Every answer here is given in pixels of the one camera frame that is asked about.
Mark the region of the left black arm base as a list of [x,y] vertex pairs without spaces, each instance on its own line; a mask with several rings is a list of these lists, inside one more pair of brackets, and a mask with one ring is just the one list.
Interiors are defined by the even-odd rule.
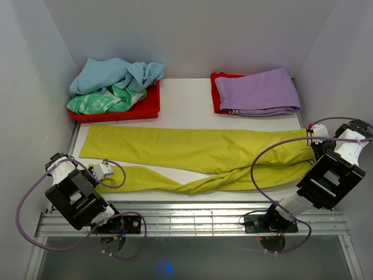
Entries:
[[101,248],[105,251],[119,252],[125,245],[127,234],[140,234],[141,225],[142,221],[138,215],[124,215],[106,222],[97,231],[111,237],[100,237]]

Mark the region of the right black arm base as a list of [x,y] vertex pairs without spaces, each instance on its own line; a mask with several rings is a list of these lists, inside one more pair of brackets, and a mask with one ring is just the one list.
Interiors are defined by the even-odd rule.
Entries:
[[295,222],[278,222],[267,214],[259,211],[248,212],[242,215],[238,224],[244,227],[245,233],[273,233],[272,236],[259,236],[259,241],[264,250],[282,252],[286,245],[285,234],[297,233],[298,226]]

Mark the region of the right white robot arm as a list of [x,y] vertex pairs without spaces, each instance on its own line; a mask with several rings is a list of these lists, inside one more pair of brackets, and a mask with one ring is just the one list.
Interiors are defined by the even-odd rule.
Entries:
[[262,218],[265,229],[285,232],[299,214],[335,207],[365,177],[358,160],[371,142],[370,128],[362,120],[350,120],[329,139],[324,125],[311,124],[307,132],[313,137],[315,163],[297,184],[297,192],[268,208]]

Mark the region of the yellow-green trousers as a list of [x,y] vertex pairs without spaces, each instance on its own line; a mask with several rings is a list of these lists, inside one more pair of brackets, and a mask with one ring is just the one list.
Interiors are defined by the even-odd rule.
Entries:
[[101,193],[250,191],[301,179],[315,161],[304,129],[168,129],[92,125],[79,156],[124,162]]

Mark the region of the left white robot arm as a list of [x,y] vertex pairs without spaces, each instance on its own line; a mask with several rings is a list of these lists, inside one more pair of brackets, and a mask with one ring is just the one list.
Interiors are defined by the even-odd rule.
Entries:
[[123,229],[124,220],[118,210],[96,190],[105,178],[114,175],[110,164],[103,162],[80,170],[72,157],[56,153],[45,170],[52,177],[52,187],[45,191],[45,196],[73,228],[92,228],[103,221],[96,232],[109,234]]

